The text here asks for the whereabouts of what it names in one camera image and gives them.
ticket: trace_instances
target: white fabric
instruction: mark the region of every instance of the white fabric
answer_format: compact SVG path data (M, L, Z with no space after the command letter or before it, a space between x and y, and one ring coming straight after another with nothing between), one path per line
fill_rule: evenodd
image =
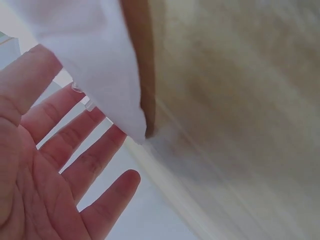
M94 104L137 143L143 143L147 126L140 108L139 71L119 1L5 2L35 38L18 18L13 22L1 19L0 31L19 37L12 28L22 27L30 47L40 43L51 50ZM3 2L0 8L6 8ZM71 81L65 72L57 80L61 85Z

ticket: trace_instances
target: skin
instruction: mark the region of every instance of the skin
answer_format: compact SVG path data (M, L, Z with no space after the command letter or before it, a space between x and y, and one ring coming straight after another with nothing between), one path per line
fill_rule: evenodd
M0 239L102 240L140 183L139 174L128 170L92 205L77 210L126 135L112 126L59 173L105 118L98 109L84 111L37 148L84 97L68 85L31 108L61 69L38 45L0 72Z

